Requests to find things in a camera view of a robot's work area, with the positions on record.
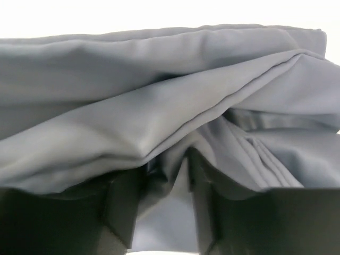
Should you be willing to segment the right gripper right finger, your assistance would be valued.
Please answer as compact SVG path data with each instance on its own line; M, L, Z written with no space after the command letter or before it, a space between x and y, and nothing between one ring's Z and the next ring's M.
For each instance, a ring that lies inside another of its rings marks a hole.
M187 157L200 254L339 254L339 189L256 192Z

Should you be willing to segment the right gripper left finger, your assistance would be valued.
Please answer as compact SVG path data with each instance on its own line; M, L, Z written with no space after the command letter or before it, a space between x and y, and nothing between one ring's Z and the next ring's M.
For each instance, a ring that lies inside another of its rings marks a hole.
M2 188L1 254L125 254L144 180L132 169L55 194Z

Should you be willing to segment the grey cloth placemat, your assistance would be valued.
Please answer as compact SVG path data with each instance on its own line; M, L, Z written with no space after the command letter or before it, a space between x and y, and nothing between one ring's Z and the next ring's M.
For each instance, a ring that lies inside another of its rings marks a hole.
M326 43L258 24L2 39L1 189L55 194L140 169L127 252L199 253L191 148L256 192L339 189Z

